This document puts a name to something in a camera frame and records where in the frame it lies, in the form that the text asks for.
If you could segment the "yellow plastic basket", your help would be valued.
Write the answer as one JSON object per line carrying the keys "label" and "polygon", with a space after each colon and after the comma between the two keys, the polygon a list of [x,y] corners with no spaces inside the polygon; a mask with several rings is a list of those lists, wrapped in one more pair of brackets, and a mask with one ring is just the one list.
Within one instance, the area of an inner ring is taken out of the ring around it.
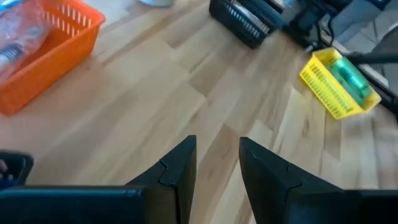
{"label": "yellow plastic basket", "polygon": [[301,79],[335,119],[344,119],[371,111],[381,101],[381,97],[366,78],[371,94],[364,99],[363,106],[355,102],[328,70],[328,67],[341,57],[344,56],[331,47],[317,50],[312,53],[310,60],[300,72]]}

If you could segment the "black aluminium table frame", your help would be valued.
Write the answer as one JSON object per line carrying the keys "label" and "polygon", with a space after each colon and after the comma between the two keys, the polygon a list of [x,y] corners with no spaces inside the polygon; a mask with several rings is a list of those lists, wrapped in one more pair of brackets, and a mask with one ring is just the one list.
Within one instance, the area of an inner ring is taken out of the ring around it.
{"label": "black aluminium table frame", "polygon": [[[285,25],[283,28],[279,29],[286,33],[286,27],[288,23],[292,20],[287,20],[282,12],[282,17],[284,19]],[[385,54],[359,54],[359,53],[350,53],[347,55],[347,58],[350,62],[354,64],[354,66],[362,65],[362,64],[385,64],[385,63],[398,63],[398,53],[385,53]],[[376,87],[376,92],[382,95],[381,105],[389,110],[392,114],[396,116],[398,119],[398,95],[393,93],[388,87],[382,85],[375,78],[371,78],[371,85]]]}

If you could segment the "small green bottle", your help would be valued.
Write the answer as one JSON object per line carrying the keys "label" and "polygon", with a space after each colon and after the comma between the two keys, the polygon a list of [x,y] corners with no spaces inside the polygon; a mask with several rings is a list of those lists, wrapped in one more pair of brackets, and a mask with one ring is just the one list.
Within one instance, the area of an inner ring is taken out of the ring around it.
{"label": "small green bottle", "polygon": [[338,68],[336,65],[330,65],[328,70],[340,85],[351,95],[355,102],[357,102],[359,106],[363,106],[364,97],[362,96],[360,89],[352,81],[352,75],[344,68]]}
{"label": "small green bottle", "polygon": [[333,65],[338,69],[340,75],[357,89],[362,98],[367,98],[371,94],[367,79],[346,57],[336,60]]}

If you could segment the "bagged white cotton balls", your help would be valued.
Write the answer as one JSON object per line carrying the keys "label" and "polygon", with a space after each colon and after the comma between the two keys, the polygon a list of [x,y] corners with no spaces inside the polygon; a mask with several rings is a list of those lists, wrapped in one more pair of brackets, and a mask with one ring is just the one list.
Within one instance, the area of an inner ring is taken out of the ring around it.
{"label": "bagged white cotton balls", "polygon": [[269,34],[270,28],[265,23],[261,22],[257,16],[255,16],[237,1],[234,3],[234,5],[248,18],[249,21],[254,24],[255,27],[259,28],[264,34]]}

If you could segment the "bagged toothbrush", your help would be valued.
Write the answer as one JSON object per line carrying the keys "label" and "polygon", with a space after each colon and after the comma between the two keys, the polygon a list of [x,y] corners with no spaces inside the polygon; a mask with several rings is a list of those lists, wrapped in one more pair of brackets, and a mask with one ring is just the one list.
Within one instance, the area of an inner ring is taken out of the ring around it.
{"label": "bagged toothbrush", "polygon": [[0,83],[8,79],[20,67],[35,48],[22,41],[13,41],[0,48]]}
{"label": "bagged toothbrush", "polygon": [[0,0],[0,48],[22,41],[31,44],[36,52],[49,31],[40,0]]}

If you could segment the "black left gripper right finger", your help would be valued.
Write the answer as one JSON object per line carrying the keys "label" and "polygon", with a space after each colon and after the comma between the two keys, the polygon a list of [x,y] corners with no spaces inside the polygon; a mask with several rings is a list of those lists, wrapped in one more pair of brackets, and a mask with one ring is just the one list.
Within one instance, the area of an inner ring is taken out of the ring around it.
{"label": "black left gripper right finger", "polygon": [[398,190],[344,190],[241,137],[239,162],[257,224],[398,224]]}

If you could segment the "orange plastic basket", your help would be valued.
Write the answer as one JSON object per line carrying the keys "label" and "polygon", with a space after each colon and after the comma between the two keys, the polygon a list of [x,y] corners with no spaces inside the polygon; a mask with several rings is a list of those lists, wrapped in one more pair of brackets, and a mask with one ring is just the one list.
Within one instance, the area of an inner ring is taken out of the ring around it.
{"label": "orange plastic basket", "polygon": [[80,0],[39,0],[52,28],[41,48],[0,83],[0,113],[12,115],[93,51],[105,16]]}

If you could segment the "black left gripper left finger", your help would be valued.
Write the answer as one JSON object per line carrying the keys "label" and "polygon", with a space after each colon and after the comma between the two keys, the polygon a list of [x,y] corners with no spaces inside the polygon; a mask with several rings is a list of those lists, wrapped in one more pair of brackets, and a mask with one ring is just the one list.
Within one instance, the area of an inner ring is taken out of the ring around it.
{"label": "black left gripper left finger", "polygon": [[125,185],[18,185],[0,190],[0,224],[188,224],[197,138],[187,136]]}

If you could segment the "white blue wipes canister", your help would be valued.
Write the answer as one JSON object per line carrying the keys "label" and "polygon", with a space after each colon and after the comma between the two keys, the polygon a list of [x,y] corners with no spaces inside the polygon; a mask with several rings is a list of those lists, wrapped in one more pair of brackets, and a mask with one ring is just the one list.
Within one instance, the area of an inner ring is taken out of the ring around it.
{"label": "white blue wipes canister", "polygon": [[138,0],[139,2],[154,7],[170,7],[174,4],[175,0]]}

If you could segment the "black plastic basket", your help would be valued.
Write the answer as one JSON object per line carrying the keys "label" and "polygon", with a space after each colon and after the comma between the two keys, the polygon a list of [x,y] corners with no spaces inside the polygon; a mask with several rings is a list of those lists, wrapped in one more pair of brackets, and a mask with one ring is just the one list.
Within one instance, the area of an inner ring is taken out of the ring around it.
{"label": "black plastic basket", "polygon": [[0,149],[0,190],[24,185],[33,165],[30,154]]}
{"label": "black plastic basket", "polygon": [[[269,28],[264,34],[234,5],[239,2]],[[285,25],[283,8],[273,0],[210,0],[209,13],[218,22],[229,29],[240,41],[255,49],[275,30]]]}

